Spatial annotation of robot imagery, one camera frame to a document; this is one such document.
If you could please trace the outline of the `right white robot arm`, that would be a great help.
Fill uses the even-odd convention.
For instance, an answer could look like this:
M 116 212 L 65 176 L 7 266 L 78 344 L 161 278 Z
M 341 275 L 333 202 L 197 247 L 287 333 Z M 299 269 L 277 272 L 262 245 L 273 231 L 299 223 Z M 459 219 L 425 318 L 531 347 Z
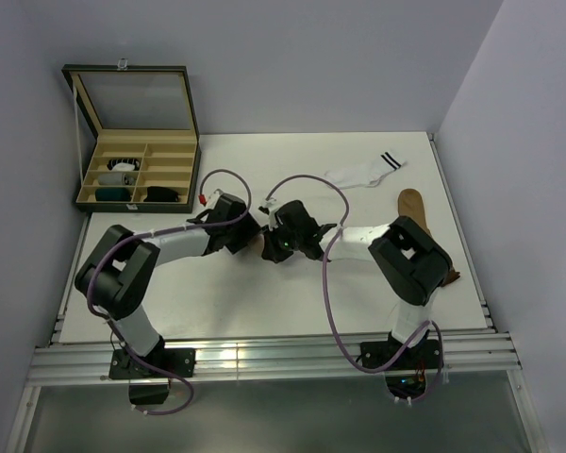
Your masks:
M 415 221 L 400 216 L 381 226 L 320 225 L 299 200 L 263 202 L 258 209 L 269 217 L 263 228 L 265 260 L 280 263 L 299 252 L 325 263 L 374 262 L 400 299 L 391 330 L 391 361 L 408 368 L 422 356 L 420 342 L 428 331 L 432 300 L 453 264 Z

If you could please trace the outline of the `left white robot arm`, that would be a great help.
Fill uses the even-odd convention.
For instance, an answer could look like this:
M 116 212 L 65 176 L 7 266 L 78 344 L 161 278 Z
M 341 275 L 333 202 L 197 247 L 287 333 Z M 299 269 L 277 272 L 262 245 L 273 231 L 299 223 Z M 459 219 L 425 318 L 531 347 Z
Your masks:
M 95 314 L 115 326 L 133 352 L 131 366 L 153 377 L 165 364 L 165 342 L 142 307 L 157 267 L 226 249 L 236 254 L 260 233 L 239 197 L 222 193 L 209 208 L 182 224 L 153 233 L 110 226 L 75 276 L 75 288 Z

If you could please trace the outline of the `beige reindeer sock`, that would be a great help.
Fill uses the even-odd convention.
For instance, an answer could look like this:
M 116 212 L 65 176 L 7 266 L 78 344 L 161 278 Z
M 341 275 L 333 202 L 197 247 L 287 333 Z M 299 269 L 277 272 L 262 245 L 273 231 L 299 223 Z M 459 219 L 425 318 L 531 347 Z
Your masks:
M 259 234 L 249 243 L 250 250 L 260 256 L 264 250 L 264 237 Z

